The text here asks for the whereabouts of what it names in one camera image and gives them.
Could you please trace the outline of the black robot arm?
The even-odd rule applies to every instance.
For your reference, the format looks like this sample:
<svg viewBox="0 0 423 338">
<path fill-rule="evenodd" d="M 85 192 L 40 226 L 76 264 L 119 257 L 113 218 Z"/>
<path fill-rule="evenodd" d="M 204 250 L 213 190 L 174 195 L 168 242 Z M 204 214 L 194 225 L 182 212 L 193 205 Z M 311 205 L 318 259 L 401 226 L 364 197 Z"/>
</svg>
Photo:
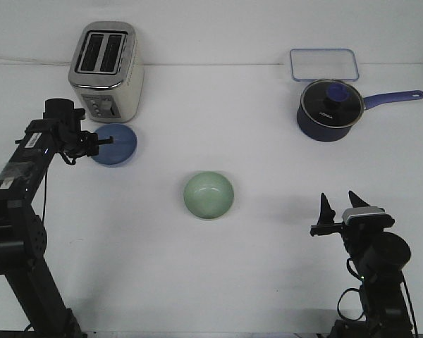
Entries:
<svg viewBox="0 0 423 338">
<path fill-rule="evenodd" d="M 334 220 L 336 212 L 326 195 L 320 196 L 320 214 L 312 236 L 338 233 L 349 257 L 348 272 L 360 281 L 356 289 L 362 314 L 356 319 L 341 315 L 330 337 L 417 337 L 418 329 L 402 269 L 411 259 L 407 242 L 389 232 L 395 222 L 384 209 L 371 206 L 354 192 L 351 208 Z"/>
<path fill-rule="evenodd" d="M 67 308 L 51 275 L 44 253 L 47 232 L 32 200 L 56 154 L 68 165 L 95 156 L 99 139 L 82 130 L 85 109 L 69 99 L 48 99 L 43 117 L 32 120 L 0 172 L 0 275 L 15 294 L 37 337 L 85 337 Z"/>
</svg>

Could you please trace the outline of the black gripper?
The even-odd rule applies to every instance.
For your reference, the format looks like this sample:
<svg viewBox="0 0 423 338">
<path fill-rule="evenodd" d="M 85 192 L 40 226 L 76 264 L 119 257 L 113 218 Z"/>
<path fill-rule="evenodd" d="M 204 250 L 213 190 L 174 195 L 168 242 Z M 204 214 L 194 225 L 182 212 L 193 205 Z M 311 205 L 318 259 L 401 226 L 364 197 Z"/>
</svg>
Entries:
<svg viewBox="0 0 423 338">
<path fill-rule="evenodd" d="M 349 200 L 353 208 L 370 207 L 353 191 L 348 192 Z M 336 212 L 332 209 L 325 193 L 320 195 L 320 212 L 316 225 L 312 225 L 310 234 L 312 236 L 323 236 L 338 233 L 343 246 L 350 257 L 363 253 L 372 243 L 373 238 L 381 234 L 385 227 L 377 225 L 346 225 L 345 223 L 334 223 Z"/>
<path fill-rule="evenodd" d="M 97 133 L 81 130 L 80 121 L 85 118 L 85 109 L 75 108 L 69 99 L 47 99 L 43 118 L 52 122 L 49 132 L 56 152 L 68 165 L 75 165 L 83 156 L 96 156 L 100 146 L 113 143 L 113 137 L 99 139 Z"/>
</svg>

